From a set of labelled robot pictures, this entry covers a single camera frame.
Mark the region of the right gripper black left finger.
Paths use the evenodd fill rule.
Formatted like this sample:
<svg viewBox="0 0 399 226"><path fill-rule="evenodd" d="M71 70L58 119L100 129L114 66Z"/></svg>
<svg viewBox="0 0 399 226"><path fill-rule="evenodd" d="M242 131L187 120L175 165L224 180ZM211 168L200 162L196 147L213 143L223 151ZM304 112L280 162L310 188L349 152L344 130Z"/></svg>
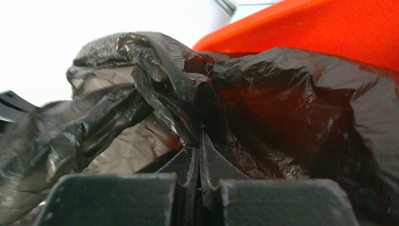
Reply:
<svg viewBox="0 0 399 226"><path fill-rule="evenodd" d="M61 177L37 226L192 226L198 149L172 151L135 174Z"/></svg>

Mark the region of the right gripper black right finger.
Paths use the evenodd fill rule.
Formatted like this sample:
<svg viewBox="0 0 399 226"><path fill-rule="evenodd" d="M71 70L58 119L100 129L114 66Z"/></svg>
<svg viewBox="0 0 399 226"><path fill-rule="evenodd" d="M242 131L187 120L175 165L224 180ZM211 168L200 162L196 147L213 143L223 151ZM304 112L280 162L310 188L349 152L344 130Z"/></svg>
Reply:
<svg viewBox="0 0 399 226"><path fill-rule="evenodd" d="M199 169L205 226L356 226L344 190L328 179L254 180L202 133Z"/></svg>

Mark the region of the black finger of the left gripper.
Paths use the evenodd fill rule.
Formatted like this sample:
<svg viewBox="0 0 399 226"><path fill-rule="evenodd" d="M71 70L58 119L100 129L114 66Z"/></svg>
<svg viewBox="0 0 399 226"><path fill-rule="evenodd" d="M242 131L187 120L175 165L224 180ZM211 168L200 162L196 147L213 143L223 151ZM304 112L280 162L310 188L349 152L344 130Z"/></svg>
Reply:
<svg viewBox="0 0 399 226"><path fill-rule="evenodd" d="M39 107L29 103L11 90L0 93L0 133L20 117Z"/></svg>

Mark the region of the black plastic trash bag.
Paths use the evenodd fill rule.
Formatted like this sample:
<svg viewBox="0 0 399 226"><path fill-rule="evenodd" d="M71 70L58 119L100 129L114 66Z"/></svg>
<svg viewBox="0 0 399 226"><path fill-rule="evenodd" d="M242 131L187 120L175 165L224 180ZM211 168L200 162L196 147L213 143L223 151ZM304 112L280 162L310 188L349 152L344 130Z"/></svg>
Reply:
<svg viewBox="0 0 399 226"><path fill-rule="evenodd" d="M328 179L358 226L399 223L399 87L393 71L292 48L194 51L162 33L108 35L66 71L68 101L0 134L0 223L35 226L71 174L135 174L172 151L215 149L254 180ZM204 226L200 167L193 226Z"/></svg>

